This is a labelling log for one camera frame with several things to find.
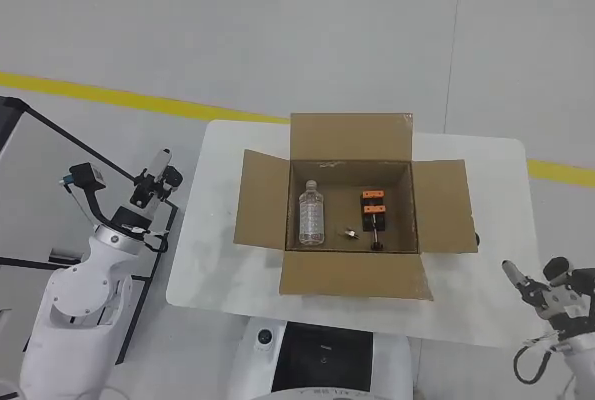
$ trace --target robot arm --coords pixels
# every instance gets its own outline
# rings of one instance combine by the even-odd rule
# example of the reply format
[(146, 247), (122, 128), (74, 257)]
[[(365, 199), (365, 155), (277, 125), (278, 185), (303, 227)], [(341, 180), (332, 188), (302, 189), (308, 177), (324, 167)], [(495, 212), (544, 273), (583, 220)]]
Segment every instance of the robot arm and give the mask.
[[(144, 235), (161, 201), (182, 177), (169, 166), (170, 151), (162, 150), (135, 180), (130, 200), (112, 219), (101, 212), (95, 192), (106, 187), (91, 164), (70, 169), (63, 184), (86, 194), (93, 215), (101, 222), (89, 239), (90, 257), (55, 271), (44, 291), (22, 364), (20, 387), (29, 400), (96, 400), (117, 359), (128, 328), (132, 263), (147, 244)], [(105, 308), (107, 321), (95, 326), (73, 325)]]
[[(544, 355), (533, 379), (522, 378), (517, 367), (528, 346), (517, 353), (514, 359), (517, 378), (528, 385), (537, 383), (551, 354), (563, 353), (576, 380), (575, 398), (595, 400), (595, 268), (574, 269), (567, 259), (554, 258), (544, 267), (548, 285), (524, 276), (510, 261), (504, 261), (502, 268), (522, 300), (534, 307), (537, 315), (547, 320), (558, 336), (558, 343)], [(589, 309), (582, 296), (590, 297)]]

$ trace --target box flap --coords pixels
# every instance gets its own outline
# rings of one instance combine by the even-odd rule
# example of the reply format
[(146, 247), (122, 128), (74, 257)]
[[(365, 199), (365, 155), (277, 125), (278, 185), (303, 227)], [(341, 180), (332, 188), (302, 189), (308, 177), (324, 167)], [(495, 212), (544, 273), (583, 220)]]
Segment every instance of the box flap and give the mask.
[(287, 251), (279, 293), (432, 300), (417, 254)]
[(464, 160), (413, 162), (420, 252), (476, 253)]
[(292, 160), (410, 161), (412, 114), (292, 114)]
[(283, 250), (289, 165), (288, 160), (244, 151), (235, 243)]

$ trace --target plastic water bottle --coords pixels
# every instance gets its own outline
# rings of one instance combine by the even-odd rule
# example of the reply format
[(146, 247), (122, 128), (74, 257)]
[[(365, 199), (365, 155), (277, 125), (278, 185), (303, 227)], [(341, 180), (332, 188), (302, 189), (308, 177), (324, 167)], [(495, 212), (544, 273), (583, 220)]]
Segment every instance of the plastic water bottle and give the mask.
[(312, 180), (299, 196), (299, 241), (309, 246), (324, 243), (324, 196)]

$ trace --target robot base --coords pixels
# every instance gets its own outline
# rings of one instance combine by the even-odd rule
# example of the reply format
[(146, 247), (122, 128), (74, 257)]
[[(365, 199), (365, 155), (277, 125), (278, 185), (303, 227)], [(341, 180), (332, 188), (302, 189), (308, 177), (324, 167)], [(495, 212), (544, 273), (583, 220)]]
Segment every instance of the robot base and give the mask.
[(403, 335), (251, 318), (228, 387), (228, 400), (304, 387), (412, 400), (410, 346)]

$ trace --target cardboard box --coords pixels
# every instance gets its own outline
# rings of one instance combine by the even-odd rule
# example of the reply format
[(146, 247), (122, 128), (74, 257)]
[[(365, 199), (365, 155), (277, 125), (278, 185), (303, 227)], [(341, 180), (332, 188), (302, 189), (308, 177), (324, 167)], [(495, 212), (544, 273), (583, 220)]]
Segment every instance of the cardboard box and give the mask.
[[(293, 114), (290, 160), (246, 150), (234, 242), (284, 250), (279, 292), (432, 300), (420, 253), (475, 253), (463, 160), (412, 161), (411, 114)], [(324, 196), (325, 242), (299, 242), (299, 195)], [(382, 252), (360, 197), (384, 190)], [(340, 233), (359, 231), (352, 240)]]

